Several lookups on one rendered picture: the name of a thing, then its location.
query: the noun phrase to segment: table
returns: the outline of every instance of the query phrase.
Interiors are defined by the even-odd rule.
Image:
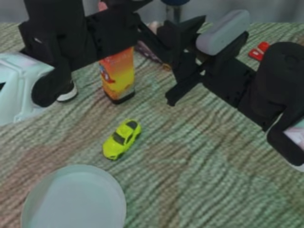
[[[0,25],[0,51],[22,48],[16,24]],[[239,59],[260,41],[304,44],[304,24],[255,23]],[[80,91],[67,104],[0,128],[0,228],[19,228],[30,189],[69,164],[111,173],[128,205],[126,228],[301,228],[304,174],[288,166],[250,120],[197,86],[176,107],[164,94],[170,72],[135,54],[136,96],[115,106],[101,90],[98,65],[73,75]],[[141,138],[121,160],[100,153],[126,118],[142,124]]]

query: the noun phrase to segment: neon green car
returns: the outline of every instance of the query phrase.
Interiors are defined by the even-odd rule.
[[[103,144],[104,156],[110,160],[119,159],[140,136],[142,128],[135,120],[124,121]]]

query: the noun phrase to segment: blue object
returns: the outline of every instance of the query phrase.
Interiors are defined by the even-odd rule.
[[[161,0],[166,5],[170,6],[181,6],[189,2],[190,0]]]

